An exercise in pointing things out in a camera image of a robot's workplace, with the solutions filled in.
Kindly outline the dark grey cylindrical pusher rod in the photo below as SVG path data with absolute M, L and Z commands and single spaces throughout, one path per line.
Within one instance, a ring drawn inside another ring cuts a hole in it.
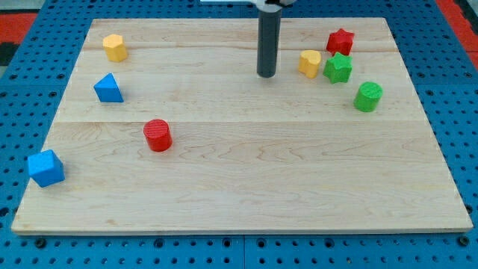
M 276 74 L 282 11 L 258 13 L 257 73 L 262 78 Z

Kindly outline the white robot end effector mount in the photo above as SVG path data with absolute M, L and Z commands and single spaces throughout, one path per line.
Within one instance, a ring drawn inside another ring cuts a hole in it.
M 280 10 L 291 6 L 295 0 L 249 0 L 259 10 Z

